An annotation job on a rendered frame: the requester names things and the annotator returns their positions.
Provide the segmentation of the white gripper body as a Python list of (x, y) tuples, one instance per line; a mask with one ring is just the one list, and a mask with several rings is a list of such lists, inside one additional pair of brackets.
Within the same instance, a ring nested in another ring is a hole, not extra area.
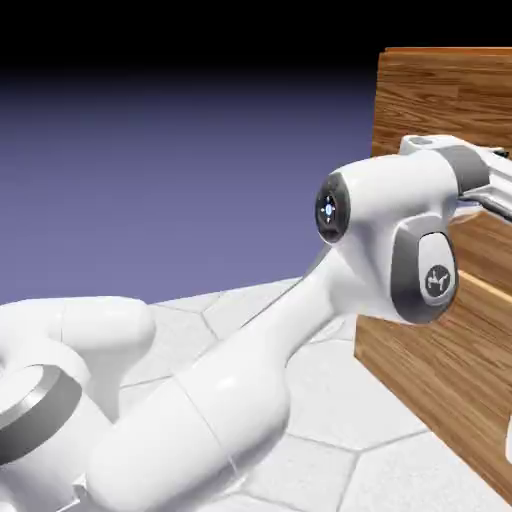
[(488, 213), (512, 221), (512, 159), (503, 148), (478, 148), (487, 165), (489, 183), (466, 191), (460, 203), (479, 204)]

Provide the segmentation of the wooden cabinet top door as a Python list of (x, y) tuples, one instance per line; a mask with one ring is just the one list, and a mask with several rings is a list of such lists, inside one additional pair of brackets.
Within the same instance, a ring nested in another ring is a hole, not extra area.
[[(512, 159), (512, 51), (382, 53), (372, 155), (396, 152), (406, 134), (450, 134)], [(463, 276), (512, 298), (512, 225), (480, 213), (450, 233)]]

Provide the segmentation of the wooden cabinet bottom door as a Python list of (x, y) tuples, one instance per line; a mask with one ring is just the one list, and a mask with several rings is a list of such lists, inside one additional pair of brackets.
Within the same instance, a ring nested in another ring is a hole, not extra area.
[(505, 436), (512, 413), (512, 298), (460, 274), (439, 320), (358, 318), (354, 355), (512, 506)]

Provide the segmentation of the wooden cabinet door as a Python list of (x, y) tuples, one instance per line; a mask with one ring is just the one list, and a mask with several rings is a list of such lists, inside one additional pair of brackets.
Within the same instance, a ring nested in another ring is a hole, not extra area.
[[(406, 134), (450, 134), (512, 159), (512, 51), (382, 53), (372, 155), (396, 152)], [(512, 298), (512, 225), (480, 213), (450, 233), (463, 276)]]
[(512, 506), (505, 436), (512, 413), (512, 298), (460, 274), (439, 320), (358, 318), (354, 355)]

